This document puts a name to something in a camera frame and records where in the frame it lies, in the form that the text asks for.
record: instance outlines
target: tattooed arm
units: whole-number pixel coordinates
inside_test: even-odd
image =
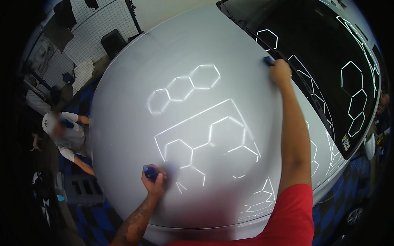
[[[159,172],[156,182],[151,182],[142,172],[142,182],[148,190],[148,196],[141,205],[123,222],[116,232],[111,244],[117,246],[136,246],[142,241],[149,218],[154,207],[163,195],[163,180],[167,179],[166,173],[155,165],[149,165]]]

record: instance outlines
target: side mirror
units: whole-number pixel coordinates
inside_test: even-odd
[[[374,157],[375,150],[375,134],[371,134],[368,138],[364,139],[364,154],[369,161]]]

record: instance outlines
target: blue spray bottle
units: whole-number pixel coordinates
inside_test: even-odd
[[[145,176],[148,179],[150,179],[152,182],[156,181],[158,173],[154,167],[144,166],[143,170],[144,170]]]

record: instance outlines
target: white cap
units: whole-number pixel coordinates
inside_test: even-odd
[[[56,123],[57,123],[57,119],[54,116],[53,111],[49,111],[44,115],[42,126],[47,134],[52,134],[53,129],[56,126]]]

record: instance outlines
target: windshield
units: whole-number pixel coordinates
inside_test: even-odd
[[[219,9],[273,58],[293,68],[345,159],[374,117],[379,70],[359,31],[319,0],[228,0]],[[297,83],[301,77],[310,90]],[[350,147],[342,144],[346,136]]]

